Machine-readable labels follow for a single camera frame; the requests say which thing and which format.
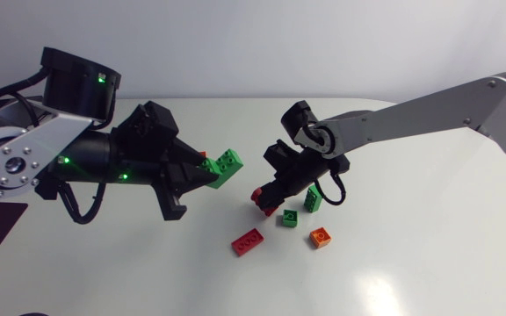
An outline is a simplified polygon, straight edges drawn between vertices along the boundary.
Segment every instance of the robotic arm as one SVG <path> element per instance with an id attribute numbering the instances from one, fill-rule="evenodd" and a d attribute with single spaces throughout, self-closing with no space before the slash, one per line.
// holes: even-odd
<path id="1" fill-rule="evenodd" d="M 148 184 L 163 218 L 177 220 L 186 211 L 179 198 L 218 178 L 198 168 L 205 157 L 177 138 L 175 119 L 159 104 L 139 105 L 111 133 L 97 131 L 112 120 L 120 83 L 114 70 L 48 47 L 41 65 L 36 75 L 0 89 L 0 97 L 18 100 L 0 100 L 0 199 L 32 189 L 44 199 L 60 195 L 72 219 L 86 224 L 98 212 L 106 183 Z M 42 104 L 18 93 L 45 78 Z M 85 215 L 71 181 L 99 183 Z"/>
<path id="2" fill-rule="evenodd" d="M 380 111 L 352 111 L 318 121 L 305 101 L 281 119 L 301 153 L 282 140 L 264 158 L 277 170 L 275 180 L 258 188 L 251 199 L 267 216 L 285 198 L 299 194 L 329 170 L 342 192 L 339 175 L 349 169 L 343 154 L 366 144 L 468 127 L 495 141 L 506 153 L 506 73 L 443 90 Z"/>

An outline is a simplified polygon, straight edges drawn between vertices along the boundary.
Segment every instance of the toy block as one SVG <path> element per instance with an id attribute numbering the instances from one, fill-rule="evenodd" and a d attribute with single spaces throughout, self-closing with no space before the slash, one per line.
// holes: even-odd
<path id="1" fill-rule="evenodd" d="M 298 212 L 285 210 L 285 213 L 282 216 L 282 225 L 296 227 L 298 225 Z"/>
<path id="2" fill-rule="evenodd" d="M 216 160 L 216 164 L 220 170 L 220 176 L 218 180 L 207 184 L 207 186 L 218 189 L 220 188 L 231 176 L 243 167 L 243 162 L 239 158 L 239 155 L 232 150 L 228 149 L 226 152 Z"/>
<path id="3" fill-rule="evenodd" d="M 325 228 L 318 228 L 309 234 L 309 238 L 316 248 L 321 248 L 331 242 L 331 236 L 325 231 Z"/>
<path id="4" fill-rule="evenodd" d="M 261 193 L 263 193 L 263 190 L 261 188 L 256 188 L 253 191 L 253 194 L 251 194 L 251 200 L 254 201 L 255 205 L 257 205 L 257 206 L 259 206 L 259 196 L 261 195 Z M 269 207 L 269 208 L 261 209 L 261 211 L 264 212 L 265 216 L 269 217 L 277 210 L 277 208 L 278 207 Z"/>
<path id="5" fill-rule="evenodd" d="M 263 235 L 261 235 L 256 228 L 253 228 L 245 235 L 232 242 L 232 248 L 237 255 L 242 256 L 256 245 L 260 244 L 261 241 L 264 241 Z"/>
<path id="6" fill-rule="evenodd" d="M 212 172 L 216 175 L 221 175 L 220 167 L 216 161 L 212 158 L 206 158 L 199 166 L 199 168 L 204 169 L 208 172 Z"/>
<path id="7" fill-rule="evenodd" d="M 309 187 L 309 189 L 307 189 L 304 207 L 306 207 L 308 212 L 315 212 L 319 210 L 321 203 L 322 203 L 322 195 L 317 190 L 315 185 L 312 185 L 311 187 Z"/>

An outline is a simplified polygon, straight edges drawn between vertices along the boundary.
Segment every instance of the white wall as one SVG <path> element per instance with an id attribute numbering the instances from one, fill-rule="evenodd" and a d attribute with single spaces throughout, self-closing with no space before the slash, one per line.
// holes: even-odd
<path id="1" fill-rule="evenodd" d="M 44 46 L 118 70 L 121 97 L 399 102 L 506 70 L 506 0 L 0 0 L 0 86 Z"/>

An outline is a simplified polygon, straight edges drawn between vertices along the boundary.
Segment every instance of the black cable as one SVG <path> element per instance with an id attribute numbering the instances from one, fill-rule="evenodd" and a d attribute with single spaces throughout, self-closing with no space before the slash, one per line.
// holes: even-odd
<path id="1" fill-rule="evenodd" d="M 18 92 L 11 92 L 9 95 L 16 98 L 17 101 L 25 107 L 25 110 L 28 112 L 28 116 L 31 117 L 31 123 L 33 123 L 33 126 L 34 127 L 38 126 L 39 118 L 36 117 L 33 105 L 30 102 L 28 102 L 28 100 Z"/>
<path id="2" fill-rule="evenodd" d="M 98 209 L 101 207 L 101 202 L 103 202 L 103 196 L 105 195 L 106 183 L 99 183 L 97 187 L 97 194 L 95 195 L 93 204 L 91 208 L 82 215 L 79 212 L 79 205 L 76 201 L 76 196 L 74 195 L 74 191 L 71 190 L 71 186 L 69 183 L 65 181 L 60 181 L 58 185 L 58 193 L 60 193 L 61 201 L 64 206 L 66 206 L 66 210 L 68 211 L 69 216 L 77 223 L 81 225 L 85 225 L 90 223 L 95 216 L 97 216 Z"/>
<path id="3" fill-rule="evenodd" d="M 333 179 L 333 181 L 335 182 L 335 184 L 339 187 L 339 190 L 341 191 L 341 198 L 338 201 L 330 200 L 323 193 L 322 187 L 321 187 L 319 181 L 317 181 L 317 180 L 314 181 L 315 188 L 320 192 L 320 194 L 322 195 L 322 198 L 325 200 L 325 202 L 327 202 L 331 205 L 341 205 L 347 196 L 347 191 L 344 188 L 343 181 L 341 181 L 341 178 L 339 177 L 339 175 L 331 175 L 331 178 Z"/>
<path id="4" fill-rule="evenodd" d="M 91 130 L 91 131 L 96 131 L 96 130 L 103 129 L 103 128 L 109 126 L 109 124 L 111 124 L 111 122 L 112 122 L 112 117 L 114 116 L 114 104 L 115 103 L 116 103 L 116 90 L 114 90 L 112 92 L 111 107 L 109 108 L 109 114 L 106 117 L 105 122 L 103 122 L 97 126 L 91 125 L 91 126 L 87 127 L 87 129 Z"/>
<path id="5" fill-rule="evenodd" d="M 44 78 L 48 76 L 50 73 L 50 69 L 48 68 L 41 68 L 38 73 L 31 75 L 30 77 L 26 78 L 25 80 L 22 80 L 18 83 L 12 83 L 10 85 L 4 86 L 0 88 L 0 97 L 4 95 L 11 94 L 12 92 L 21 91 L 25 88 L 31 87 L 35 85 L 36 83 L 41 82 Z"/>

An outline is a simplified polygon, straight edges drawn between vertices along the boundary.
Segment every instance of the white table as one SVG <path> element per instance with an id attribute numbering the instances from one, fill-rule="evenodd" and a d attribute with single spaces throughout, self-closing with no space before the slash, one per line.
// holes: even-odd
<path id="1" fill-rule="evenodd" d="M 302 210 L 305 193 L 266 218 L 249 201 L 273 179 L 264 150 L 292 142 L 279 123 L 297 99 L 164 99 L 179 137 L 245 166 L 220 189 L 182 197 L 164 222 L 150 187 L 109 185 L 95 220 L 71 221 L 34 193 L 0 247 L 0 315 L 504 315 L 506 154 L 467 129 L 371 144 L 347 155 L 348 196 Z M 310 99 L 319 119 L 388 103 Z M 115 126 L 138 104 L 118 101 Z M 322 186 L 332 198 L 328 176 Z M 74 184 L 89 207 L 94 184 Z M 295 228 L 279 224 L 299 211 Z M 332 242 L 314 249 L 310 231 Z M 231 241 L 256 227 L 242 257 Z"/>

